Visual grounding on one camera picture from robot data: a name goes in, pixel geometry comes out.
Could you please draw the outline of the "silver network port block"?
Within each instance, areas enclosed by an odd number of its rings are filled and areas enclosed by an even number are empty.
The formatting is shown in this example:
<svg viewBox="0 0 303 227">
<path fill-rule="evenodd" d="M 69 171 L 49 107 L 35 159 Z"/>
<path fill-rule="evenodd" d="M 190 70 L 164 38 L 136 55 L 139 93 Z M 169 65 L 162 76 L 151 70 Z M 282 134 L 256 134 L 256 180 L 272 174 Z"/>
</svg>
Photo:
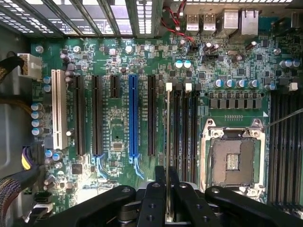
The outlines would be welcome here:
<svg viewBox="0 0 303 227">
<path fill-rule="evenodd" d="M 259 11 L 254 9 L 244 9 L 241 12 L 240 33 L 247 37 L 258 35 Z"/>
</svg>

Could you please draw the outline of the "silver CPU socket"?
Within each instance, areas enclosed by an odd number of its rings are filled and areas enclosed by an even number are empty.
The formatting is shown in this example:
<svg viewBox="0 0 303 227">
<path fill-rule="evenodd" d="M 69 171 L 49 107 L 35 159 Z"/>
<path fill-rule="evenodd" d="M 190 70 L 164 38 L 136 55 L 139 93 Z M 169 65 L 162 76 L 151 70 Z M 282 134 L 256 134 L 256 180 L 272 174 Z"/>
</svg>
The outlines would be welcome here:
<svg viewBox="0 0 303 227">
<path fill-rule="evenodd" d="M 262 121 L 218 125 L 208 118 L 200 140 L 199 188 L 220 186 L 249 198 L 266 195 L 266 134 Z"/>
</svg>

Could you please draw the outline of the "silver SATA connector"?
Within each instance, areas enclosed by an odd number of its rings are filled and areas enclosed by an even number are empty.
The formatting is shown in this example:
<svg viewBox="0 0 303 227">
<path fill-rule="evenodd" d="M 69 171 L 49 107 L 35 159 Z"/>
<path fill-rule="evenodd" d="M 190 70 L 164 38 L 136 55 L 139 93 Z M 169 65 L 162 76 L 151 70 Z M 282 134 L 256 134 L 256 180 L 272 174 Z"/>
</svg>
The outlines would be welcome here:
<svg viewBox="0 0 303 227">
<path fill-rule="evenodd" d="M 30 215 L 45 215 L 47 213 L 51 213 L 53 210 L 53 204 L 36 204 L 33 209 L 31 210 Z"/>
</svg>

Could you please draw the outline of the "white-latched RAM slot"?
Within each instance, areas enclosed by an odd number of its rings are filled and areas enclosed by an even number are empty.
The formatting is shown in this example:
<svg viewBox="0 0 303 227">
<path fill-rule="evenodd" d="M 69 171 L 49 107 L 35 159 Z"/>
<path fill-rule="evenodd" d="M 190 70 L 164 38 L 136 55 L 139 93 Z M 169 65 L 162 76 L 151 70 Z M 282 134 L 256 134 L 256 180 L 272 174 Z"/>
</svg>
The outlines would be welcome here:
<svg viewBox="0 0 303 227">
<path fill-rule="evenodd" d="M 182 163 L 182 171 L 183 171 L 183 180 L 187 181 L 187 172 L 188 172 L 188 120 L 189 120 L 189 98 L 190 92 L 192 91 L 192 84 L 185 83 L 185 90 L 182 95 L 182 149 L 183 149 L 183 163 Z"/>
<path fill-rule="evenodd" d="M 172 83 L 166 83 L 166 93 L 167 93 L 167 123 L 166 123 L 166 169 L 168 170 L 170 165 L 170 93 L 172 92 Z"/>
</svg>

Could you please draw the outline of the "short black expansion slot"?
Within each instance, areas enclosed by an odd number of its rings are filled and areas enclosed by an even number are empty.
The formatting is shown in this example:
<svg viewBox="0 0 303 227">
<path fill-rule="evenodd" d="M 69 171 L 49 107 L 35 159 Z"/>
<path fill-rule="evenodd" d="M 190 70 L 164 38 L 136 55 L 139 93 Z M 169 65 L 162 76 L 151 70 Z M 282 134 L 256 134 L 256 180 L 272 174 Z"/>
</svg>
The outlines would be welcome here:
<svg viewBox="0 0 303 227">
<path fill-rule="evenodd" d="M 111 98 L 120 97 L 120 78 L 118 75 L 110 76 L 110 97 Z"/>
</svg>

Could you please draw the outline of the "white PCI expansion slot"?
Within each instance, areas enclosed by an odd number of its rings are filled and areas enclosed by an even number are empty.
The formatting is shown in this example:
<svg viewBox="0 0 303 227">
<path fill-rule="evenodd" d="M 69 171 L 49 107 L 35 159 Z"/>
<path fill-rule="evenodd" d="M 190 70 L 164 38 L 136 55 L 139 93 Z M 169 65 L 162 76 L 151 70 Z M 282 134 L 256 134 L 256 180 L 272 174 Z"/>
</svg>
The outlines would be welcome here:
<svg viewBox="0 0 303 227">
<path fill-rule="evenodd" d="M 63 150 L 68 147 L 66 83 L 63 70 L 51 70 L 53 148 Z"/>
</svg>

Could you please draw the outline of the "silver rear port block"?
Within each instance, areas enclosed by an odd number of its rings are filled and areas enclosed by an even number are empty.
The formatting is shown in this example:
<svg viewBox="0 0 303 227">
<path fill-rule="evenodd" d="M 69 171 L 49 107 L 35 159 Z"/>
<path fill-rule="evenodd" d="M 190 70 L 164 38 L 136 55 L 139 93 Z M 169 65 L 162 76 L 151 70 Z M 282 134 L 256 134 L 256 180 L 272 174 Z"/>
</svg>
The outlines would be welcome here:
<svg viewBox="0 0 303 227">
<path fill-rule="evenodd" d="M 218 19 L 218 37 L 227 38 L 238 29 L 239 11 L 237 9 L 224 9 Z"/>
</svg>

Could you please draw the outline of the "black RAM slot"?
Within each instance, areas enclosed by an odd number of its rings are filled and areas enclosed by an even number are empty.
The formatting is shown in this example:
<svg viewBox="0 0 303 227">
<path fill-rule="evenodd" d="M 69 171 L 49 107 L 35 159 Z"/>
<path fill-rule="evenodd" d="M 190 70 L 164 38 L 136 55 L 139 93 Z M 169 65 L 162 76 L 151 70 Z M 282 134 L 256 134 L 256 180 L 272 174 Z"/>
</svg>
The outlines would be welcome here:
<svg viewBox="0 0 303 227">
<path fill-rule="evenodd" d="M 281 97 L 281 113 L 284 118 L 287 115 L 287 98 L 285 95 Z M 281 138 L 280 138 L 280 176 L 279 176 L 279 202 L 283 204 L 284 202 L 284 189 L 285 189 L 285 120 L 281 121 Z"/>
<path fill-rule="evenodd" d="M 286 202 L 287 204 L 293 203 L 293 189 L 294 189 L 294 167 L 295 167 L 295 148 L 294 148 L 294 135 L 293 130 L 295 129 L 294 123 L 294 114 L 296 111 L 296 97 L 290 96 L 287 104 L 289 108 L 290 117 L 287 120 L 287 193 L 286 193 Z"/>
<path fill-rule="evenodd" d="M 301 151 L 301 114 L 299 113 L 295 117 L 296 125 L 296 175 L 295 175 L 295 203 L 300 204 L 300 194 L 301 194 L 301 165 L 302 165 L 302 151 Z"/>
<path fill-rule="evenodd" d="M 278 127 L 274 123 L 279 118 L 279 94 L 277 91 L 271 93 L 271 123 L 273 125 L 270 128 L 270 203 L 276 202 L 276 181 L 277 181 L 277 133 Z"/>
</svg>

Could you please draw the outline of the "silver USB port block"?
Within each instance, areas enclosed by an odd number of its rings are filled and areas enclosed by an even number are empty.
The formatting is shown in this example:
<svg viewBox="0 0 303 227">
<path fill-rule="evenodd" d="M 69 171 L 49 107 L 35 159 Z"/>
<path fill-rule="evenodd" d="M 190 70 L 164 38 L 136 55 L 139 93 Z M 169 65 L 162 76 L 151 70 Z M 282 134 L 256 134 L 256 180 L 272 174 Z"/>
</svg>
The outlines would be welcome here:
<svg viewBox="0 0 303 227">
<path fill-rule="evenodd" d="M 204 14 L 203 18 L 203 33 L 213 34 L 216 31 L 216 15 Z"/>
<path fill-rule="evenodd" d="M 198 14 L 187 14 L 186 31 L 197 33 L 199 31 L 200 16 Z"/>
</svg>

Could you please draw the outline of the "black-latched RAM slot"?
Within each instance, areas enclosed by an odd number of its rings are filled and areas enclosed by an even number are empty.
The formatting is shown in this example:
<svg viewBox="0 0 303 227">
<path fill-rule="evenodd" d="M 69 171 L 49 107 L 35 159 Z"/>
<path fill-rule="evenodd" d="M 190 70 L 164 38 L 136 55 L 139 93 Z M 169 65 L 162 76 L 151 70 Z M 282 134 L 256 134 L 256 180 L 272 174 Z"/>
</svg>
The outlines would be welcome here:
<svg viewBox="0 0 303 227">
<path fill-rule="evenodd" d="M 197 141 L 198 141 L 198 117 L 197 107 L 200 96 L 199 84 L 194 85 L 191 93 L 191 182 L 197 183 Z"/>
<path fill-rule="evenodd" d="M 181 179 L 181 162 L 180 162 L 180 99 L 182 97 L 182 84 L 176 83 L 173 93 L 173 104 L 174 104 L 174 130 L 173 130 L 173 149 L 174 149 L 174 166 L 179 179 Z"/>
</svg>

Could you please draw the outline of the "silver socket locking lever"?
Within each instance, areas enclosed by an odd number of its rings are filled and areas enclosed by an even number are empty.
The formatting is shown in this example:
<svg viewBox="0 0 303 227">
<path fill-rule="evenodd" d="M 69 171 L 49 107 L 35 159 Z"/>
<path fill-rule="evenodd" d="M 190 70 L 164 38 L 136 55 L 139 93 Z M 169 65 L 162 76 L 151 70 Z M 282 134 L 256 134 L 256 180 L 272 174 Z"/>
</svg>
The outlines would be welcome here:
<svg viewBox="0 0 303 227">
<path fill-rule="evenodd" d="M 273 121 L 272 123 L 270 123 L 270 124 L 264 126 L 261 130 L 262 130 L 262 131 L 265 131 L 267 128 L 270 128 L 270 127 L 272 127 L 273 125 L 278 124 L 278 123 L 280 123 L 280 122 L 282 122 L 282 121 L 284 121 L 284 120 L 287 120 L 287 119 L 289 119 L 289 118 L 291 118 L 291 117 L 293 117 L 293 116 L 296 116 L 296 115 L 298 115 L 298 114 L 300 114 L 300 113 L 303 113 L 303 108 L 301 108 L 301 109 L 299 109 L 299 110 L 297 110 L 297 111 L 294 111 L 293 113 L 291 113 L 291 114 L 289 114 L 289 115 L 287 115 L 287 116 L 285 116 L 285 117 L 282 117 L 282 118 L 280 118 L 280 119 L 278 119 L 278 120 L 276 120 L 276 121 Z"/>
</svg>

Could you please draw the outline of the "white power connector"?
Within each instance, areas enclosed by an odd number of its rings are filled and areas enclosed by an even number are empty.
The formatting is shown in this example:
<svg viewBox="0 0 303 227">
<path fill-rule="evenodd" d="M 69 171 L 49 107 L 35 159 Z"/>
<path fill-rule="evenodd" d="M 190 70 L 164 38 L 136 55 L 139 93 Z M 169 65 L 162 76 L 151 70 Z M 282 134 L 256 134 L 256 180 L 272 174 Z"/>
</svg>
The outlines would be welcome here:
<svg viewBox="0 0 303 227">
<path fill-rule="evenodd" d="M 23 67 L 18 67 L 18 75 L 20 77 L 41 81 L 42 80 L 41 59 L 29 53 L 18 53 L 17 56 L 24 61 Z"/>
</svg>

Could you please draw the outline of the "long black expansion slot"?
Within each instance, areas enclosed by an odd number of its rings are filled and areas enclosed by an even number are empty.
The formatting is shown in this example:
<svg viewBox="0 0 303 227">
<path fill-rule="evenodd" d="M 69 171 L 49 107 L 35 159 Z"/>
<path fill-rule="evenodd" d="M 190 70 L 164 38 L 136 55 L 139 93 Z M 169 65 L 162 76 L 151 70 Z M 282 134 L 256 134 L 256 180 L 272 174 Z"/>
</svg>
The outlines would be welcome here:
<svg viewBox="0 0 303 227">
<path fill-rule="evenodd" d="M 155 156 L 155 101 L 156 101 L 156 77 L 148 77 L 148 155 Z"/>
<path fill-rule="evenodd" d="M 84 79 L 82 76 L 73 78 L 73 112 L 74 112 L 74 142 L 76 155 L 85 153 L 85 97 Z"/>
<path fill-rule="evenodd" d="M 92 151 L 103 154 L 103 84 L 101 76 L 92 76 Z"/>
</svg>

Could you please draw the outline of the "blue expansion slot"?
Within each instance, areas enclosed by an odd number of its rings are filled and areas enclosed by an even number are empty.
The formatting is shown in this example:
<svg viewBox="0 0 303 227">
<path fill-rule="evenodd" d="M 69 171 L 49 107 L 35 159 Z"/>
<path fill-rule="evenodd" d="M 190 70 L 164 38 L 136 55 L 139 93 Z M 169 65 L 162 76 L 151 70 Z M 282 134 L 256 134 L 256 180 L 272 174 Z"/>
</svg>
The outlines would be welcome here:
<svg viewBox="0 0 303 227">
<path fill-rule="evenodd" d="M 129 162 L 138 157 L 138 76 L 129 75 Z"/>
</svg>

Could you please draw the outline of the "green PC motherboard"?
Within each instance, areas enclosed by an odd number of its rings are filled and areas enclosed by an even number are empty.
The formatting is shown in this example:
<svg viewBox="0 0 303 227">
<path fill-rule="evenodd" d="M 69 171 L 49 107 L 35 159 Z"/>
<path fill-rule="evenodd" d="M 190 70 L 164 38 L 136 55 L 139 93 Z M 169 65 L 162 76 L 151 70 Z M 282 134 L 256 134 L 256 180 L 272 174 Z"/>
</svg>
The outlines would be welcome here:
<svg viewBox="0 0 303 227">
<path fill-rule="evenodd" d="M 254 118 L 263 126 L 271 123 L 271 93 L 287 101 L 296 97 L 296 111 L 303 108 L 303 29 L 291 29 L 290 19 L 260 17 L 258 36 L 244 43 L 232 43 L 214 36 L 182 37 L 172 32 L 160 39 L 66 39 L 36 42 L 32 52 L 42 60 L 41 82 L 33 84 L 32 133 L 45 149 L 44 191 L 52 193 L 53 213 L 63 212 L 94 196 L 126 184 L 139 188 L 155 179 L 156 166 L 166 167 L 166 83 L 170 96 L 170 166 L 174 166 L 173 93 L 176 83 L 199 84 L 197 183 L 200 180 L 200 140 L 208 118 L 218 125 L 247 126 Z M 68 147 L 53 148 L 51 70 L 63 70 L 66 83 Z M 138 151 L 129 162 L 129 75 L 138 76 Z M 120 78 L 120 97 L 110 97 L 110 76 Z M 155 156 L 148 155 L 148 77 L 156 77 Z M 84 79 L 85 153 L 76 155 L 74 142 L 73 78 Z M 92 151 L 92 76 L 103 84 L 103 154 Z M 191 183 L 191 93 L 188 120 L 188 172 Z M 279 202 L 281 122 L 277 124 L 276 202 L 270 203 L 270 128 L 266 134 L 266 195 L 260 200 L 290 214 L 303 213 L 303 126 L 301 128 L 301 194 L 287 204 L 287 120 L 285 120 L 285 189 Z M 180 162 L 183 180 L 182 97 L 180 99 Z"/>
</svg>

